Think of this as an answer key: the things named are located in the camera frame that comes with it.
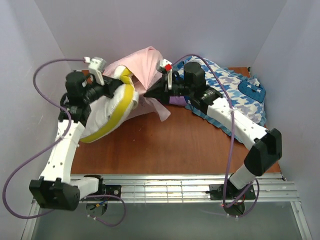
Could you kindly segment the white pillow yellow edge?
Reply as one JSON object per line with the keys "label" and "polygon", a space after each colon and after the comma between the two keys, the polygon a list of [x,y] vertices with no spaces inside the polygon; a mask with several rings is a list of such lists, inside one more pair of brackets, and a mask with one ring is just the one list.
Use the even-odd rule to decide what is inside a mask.
{"label": "white pillow yellow edge", "polygon": [[80,142],[92,143],[117,129],[130,115],[139,103],[139,93],[136,91],[133,73],[124,65],[118,66],[112,77],[121,82],[114,96],[102,96],[94,101]]}

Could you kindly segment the pink pillowcase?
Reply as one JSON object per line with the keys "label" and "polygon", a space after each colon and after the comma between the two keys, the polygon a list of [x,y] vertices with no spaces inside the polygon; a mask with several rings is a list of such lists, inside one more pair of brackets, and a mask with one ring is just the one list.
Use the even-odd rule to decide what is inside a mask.
{"label": "pink pillowcase", "polygon": [[156,69],[157,63],[162,59],[162,54],[154,47],[149,46],[111,63],[104,70],[105,76],[112,77],[118,66],[125,66],[133,74],[132,81],[139,94],[139,102],[128,115],[128,120],[155,112],[163,122],[171,115],[171,112],[158,100],[144,97],[144,93],[162,76]]}

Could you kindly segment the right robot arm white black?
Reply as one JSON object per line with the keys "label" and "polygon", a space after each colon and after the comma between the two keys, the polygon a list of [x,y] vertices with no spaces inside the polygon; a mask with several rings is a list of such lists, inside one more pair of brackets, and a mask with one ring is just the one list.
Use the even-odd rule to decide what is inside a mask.
{"label": "right robot arm white black", "polygon": [[171,105],[176,98],[185,100],[230,130],[249,150],[243,165],[211,194],[225,193],[230,198],[237,197],[250,182],[262,176],[282,157],[280,131],[275,128],[268,130],[230,107],[227,98],[206,83],[205,71],[198,62],[188,62],[183,67],[183,76],[174,71],[166,59],[160,60],[156,69],[162,76],[144,97]]}

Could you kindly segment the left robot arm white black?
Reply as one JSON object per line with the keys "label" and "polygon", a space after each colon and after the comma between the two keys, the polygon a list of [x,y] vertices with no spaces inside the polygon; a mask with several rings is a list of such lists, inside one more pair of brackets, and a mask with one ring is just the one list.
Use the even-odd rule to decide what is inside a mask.
{"label": "left robot arm white black", "polygon": [[60,99],[62,110],[58,116],[56,144],[38,180],[31,180],[29,190],[43,209],[74,211],[86,196],[106,199],[103,177],[96,174],[85,175],[71,182],[71,168],[82,133],[85,130],[90,104],[101,97],[112,98],[122,85],[118,79],[103,77],[103,85],[81,71],[69,73],[65,79],[66,93]]}

